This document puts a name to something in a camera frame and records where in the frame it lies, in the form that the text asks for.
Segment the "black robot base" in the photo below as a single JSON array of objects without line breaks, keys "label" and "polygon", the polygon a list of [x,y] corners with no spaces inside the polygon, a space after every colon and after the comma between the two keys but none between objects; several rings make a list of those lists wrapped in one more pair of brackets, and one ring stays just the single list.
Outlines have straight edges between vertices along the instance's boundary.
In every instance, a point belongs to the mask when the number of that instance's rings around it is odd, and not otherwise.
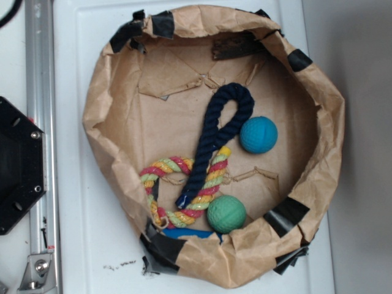
[{"label": "black robot base", "polygon": [[45,193],[43,132],[1,97],[1,235]]}]

